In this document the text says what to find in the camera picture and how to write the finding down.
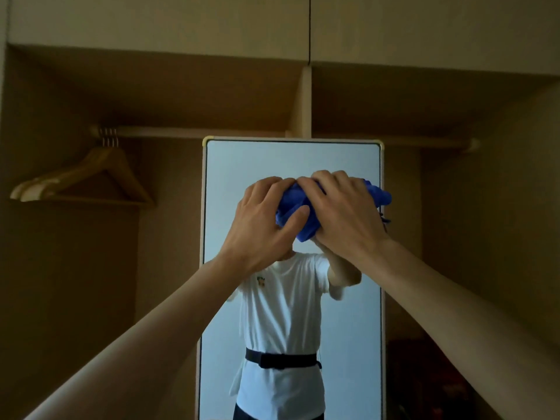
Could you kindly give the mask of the person's left hand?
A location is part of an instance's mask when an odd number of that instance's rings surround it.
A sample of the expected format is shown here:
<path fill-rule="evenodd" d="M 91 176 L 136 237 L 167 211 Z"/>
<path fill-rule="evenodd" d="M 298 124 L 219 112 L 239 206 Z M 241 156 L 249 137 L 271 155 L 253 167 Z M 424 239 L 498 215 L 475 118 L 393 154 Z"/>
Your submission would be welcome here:
<path fill-rule="evenodd" d="M 282 195 L 295 183 L 294 178 L 282 179 Z M 255 204 L 255 184 L 245 190 L 218 257 L 227 260 L 241 278 L 258 272 L 292 249 L 292 245 L 277 245 L 275 232 L 278 205 Z"/>

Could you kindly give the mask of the person's right hand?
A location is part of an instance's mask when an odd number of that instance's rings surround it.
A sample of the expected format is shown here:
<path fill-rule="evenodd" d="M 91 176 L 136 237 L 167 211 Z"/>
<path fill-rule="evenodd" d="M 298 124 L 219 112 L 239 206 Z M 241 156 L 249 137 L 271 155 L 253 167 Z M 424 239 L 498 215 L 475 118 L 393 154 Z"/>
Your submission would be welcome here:
<path fill-rule="evenodd" d="M 353 196 L 352 177 L 345 171 L 333 173 L 340 182 L 340 190 L 335 193 L 323 193 L 311 177 L 297 179 L 321 224 L 317 240 L 366 274 L 390 271 L 390 259 L 387 257 L 390 239 L 374 199 L 371 196 Z"/>

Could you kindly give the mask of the blue cloth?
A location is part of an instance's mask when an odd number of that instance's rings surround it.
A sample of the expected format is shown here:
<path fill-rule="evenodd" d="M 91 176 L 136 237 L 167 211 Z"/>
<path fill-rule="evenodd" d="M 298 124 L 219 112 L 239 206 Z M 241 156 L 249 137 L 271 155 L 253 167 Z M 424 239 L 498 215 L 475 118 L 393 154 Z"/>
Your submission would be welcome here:
<path fill-rule="evenodd" d="M 362 181 L 365 183 L 368 193 L 374 199 L 376 208 L 380 209 L 383 206 L 391 204 L 392 196 L 388 191 L 373 185 L 368 180 Z M 302 206 L 308 206 L 310 208 L 310 213 L 302 230 L 297 234 L 296 239 L 299 242 L 306 242 L 315 237 L 317 231 L 321 228 L 321 224 L 310 199 L 299 184 L 294 183 L 285 190 L 279 202 L 278 209 L 276 210 L 276 224 L 280 227 L 284 227 L 292 214 Z"/>

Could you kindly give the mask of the person's left forearm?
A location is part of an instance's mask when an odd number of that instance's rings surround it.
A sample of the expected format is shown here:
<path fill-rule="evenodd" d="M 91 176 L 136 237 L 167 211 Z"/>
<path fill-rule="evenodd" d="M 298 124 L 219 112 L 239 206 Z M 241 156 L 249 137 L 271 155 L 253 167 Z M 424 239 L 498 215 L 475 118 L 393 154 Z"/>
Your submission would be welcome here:
<path fill-rule="evenodd" d="M 205 263 L 24 420 L 124 420 L 158 400 L 246 275 L 245 265 L 228 256 Z"/>

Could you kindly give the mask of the person's right forearm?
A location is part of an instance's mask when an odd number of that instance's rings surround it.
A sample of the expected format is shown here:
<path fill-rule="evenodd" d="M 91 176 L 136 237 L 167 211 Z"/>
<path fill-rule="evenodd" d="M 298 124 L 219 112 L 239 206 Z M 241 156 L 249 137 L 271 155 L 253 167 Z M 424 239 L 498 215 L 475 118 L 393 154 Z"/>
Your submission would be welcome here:
<path fill-rule="evenodd" d="M 356 266 L 422 326 L 503 420 L 560 420 L 560 351 L 391 239 Z"/>

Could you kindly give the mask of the short wooden closet rod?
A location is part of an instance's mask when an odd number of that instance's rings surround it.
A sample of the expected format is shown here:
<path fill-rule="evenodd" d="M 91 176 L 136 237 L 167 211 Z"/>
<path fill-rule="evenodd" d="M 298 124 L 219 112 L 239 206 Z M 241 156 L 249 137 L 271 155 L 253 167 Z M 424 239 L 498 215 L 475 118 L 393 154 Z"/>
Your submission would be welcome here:
<path fill-rule="evenodd" d="M 425 135 L 371 135 L 371 134 L 340 134 L 314 133 L 315 139 L 342 139 L 356 141 L 381 141 L 385 147 L 412 147 L 423 149 L 449 149 L 462 153 L 474 153 L 481 142 L 477 138 L 436 137 Z"/>

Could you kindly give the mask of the long wooden closet rod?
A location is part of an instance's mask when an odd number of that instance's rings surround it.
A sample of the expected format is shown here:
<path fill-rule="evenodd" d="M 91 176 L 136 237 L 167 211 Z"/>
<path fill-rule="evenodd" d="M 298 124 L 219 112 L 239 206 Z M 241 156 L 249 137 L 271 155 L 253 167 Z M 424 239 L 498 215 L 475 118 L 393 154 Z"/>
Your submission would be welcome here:
<path fill-rule="evenodd" d="M 283 132 L 265 130 L 239 129 L 205 129 L 184 127 L 152 127 L 152 126 L 101 126 L 89 127 L 90 134 L 95 138 L 171 138 L 171 139 L 203 139 L 207 136 L 228 138 L 298 138 L 289 130 Z"/>

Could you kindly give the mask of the white framed standing mirror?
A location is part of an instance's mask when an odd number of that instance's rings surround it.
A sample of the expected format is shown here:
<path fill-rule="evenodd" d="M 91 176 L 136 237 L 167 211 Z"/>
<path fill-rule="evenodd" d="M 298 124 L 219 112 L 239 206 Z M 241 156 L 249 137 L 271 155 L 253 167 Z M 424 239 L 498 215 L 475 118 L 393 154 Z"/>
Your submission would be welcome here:
<path fill-rule="evenodd" d="M 268 177 L 344 170 L 384 187 L 384 147 L 377 141 L 205 138 L 203 142 L 201 261 L 216 256 L 245 189 Z M 230 386 L 244 358 L 241 296 L 226 302 L 198 345 L 195 420 L 231 420 Z M 384 295 L 368 277 L 342 301 L 321 299 L 325 420 L 385 420 Z"/>

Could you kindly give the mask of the narrow wooden cabinet door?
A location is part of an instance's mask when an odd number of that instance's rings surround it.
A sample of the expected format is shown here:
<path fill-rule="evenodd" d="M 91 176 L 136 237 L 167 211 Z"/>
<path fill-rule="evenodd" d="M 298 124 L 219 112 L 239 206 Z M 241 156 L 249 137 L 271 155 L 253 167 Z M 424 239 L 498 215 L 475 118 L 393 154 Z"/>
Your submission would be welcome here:
<path fill-rule="evenodd" d="M 560 76 L 560 0 L 311 0 L 312 63 Z"/>

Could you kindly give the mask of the wide wooden cabinet door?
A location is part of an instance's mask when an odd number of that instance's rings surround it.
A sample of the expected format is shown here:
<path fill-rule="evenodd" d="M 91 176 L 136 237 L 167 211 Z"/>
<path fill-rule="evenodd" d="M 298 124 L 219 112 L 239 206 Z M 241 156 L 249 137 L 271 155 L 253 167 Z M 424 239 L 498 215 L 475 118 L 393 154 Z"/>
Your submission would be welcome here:
<path fill-rule="evenodd" d="M 307 63 L 310 0 L 10 0 L 15 45 Z"/>

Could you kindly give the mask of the wooden wardrobe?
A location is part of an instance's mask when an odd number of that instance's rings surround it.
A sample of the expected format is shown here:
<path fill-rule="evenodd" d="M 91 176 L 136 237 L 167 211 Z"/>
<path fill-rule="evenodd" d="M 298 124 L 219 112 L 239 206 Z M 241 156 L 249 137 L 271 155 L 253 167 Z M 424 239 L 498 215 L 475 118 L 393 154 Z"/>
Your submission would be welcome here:
<path fill-rule="evenodd" d="M 202 139 L 119 139 L 155 202 L 18 202 L 89 127 L 477 138 L 385 147 L 390 232 L 560 349 L 560 76 L 15 45 L 0 12 L 0 419 L 20 420 L 199 266 Z"/>

